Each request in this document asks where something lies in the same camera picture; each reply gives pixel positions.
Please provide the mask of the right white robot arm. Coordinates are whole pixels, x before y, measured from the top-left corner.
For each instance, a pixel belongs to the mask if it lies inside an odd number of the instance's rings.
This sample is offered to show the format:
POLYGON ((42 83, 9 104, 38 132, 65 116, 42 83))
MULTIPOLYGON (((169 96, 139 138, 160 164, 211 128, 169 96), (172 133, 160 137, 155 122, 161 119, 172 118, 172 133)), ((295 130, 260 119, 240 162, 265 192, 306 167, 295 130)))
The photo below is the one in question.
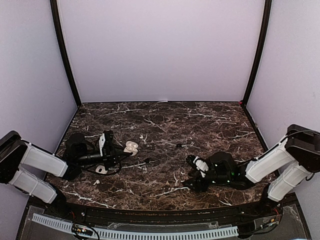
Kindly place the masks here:
POLYGON ((210 185, 229 186, 246 190, 272 172, 287 168, 264 190, 255 213, 266 217, 285 195, 320 171, 320 134, 292 124, 277 144, 258 157, 236 164, 230 153, 219 151, 204 159, 188 155, 186 162, 192 168, 191 178, 183 186, 205 192, 210 185))

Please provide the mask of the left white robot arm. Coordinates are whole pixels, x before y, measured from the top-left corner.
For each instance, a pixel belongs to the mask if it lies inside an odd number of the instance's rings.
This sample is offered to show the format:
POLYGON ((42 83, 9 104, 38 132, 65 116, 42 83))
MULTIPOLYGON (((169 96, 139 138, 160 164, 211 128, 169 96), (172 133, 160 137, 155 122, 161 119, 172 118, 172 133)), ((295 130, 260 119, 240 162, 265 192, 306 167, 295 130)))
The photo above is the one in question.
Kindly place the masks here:
POLYGON ((127 141, 113 143, 113 131, 104 131, 96 144, 84 134, 74 133, 65 142, 62 157, 21 138, 12 130, 0 140, 0 182, 41 200, 60 218, 72 213, 65 195, 52 183, 30 172, 30 168, 72 181, 82 172, 112 176, 122 169, 122 161, 136 155, 139 145, 127 141))

